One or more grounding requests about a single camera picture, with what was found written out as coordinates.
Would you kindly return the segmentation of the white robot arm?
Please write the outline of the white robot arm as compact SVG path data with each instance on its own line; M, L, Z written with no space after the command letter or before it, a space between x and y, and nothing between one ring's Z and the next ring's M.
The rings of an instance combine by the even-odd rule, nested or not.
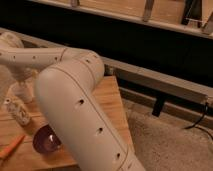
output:
M24 77L38 69L34 95L41 113L82 171L146 171L93 97L104 76L100 56L71 47L26 48L0 35L0 64Z

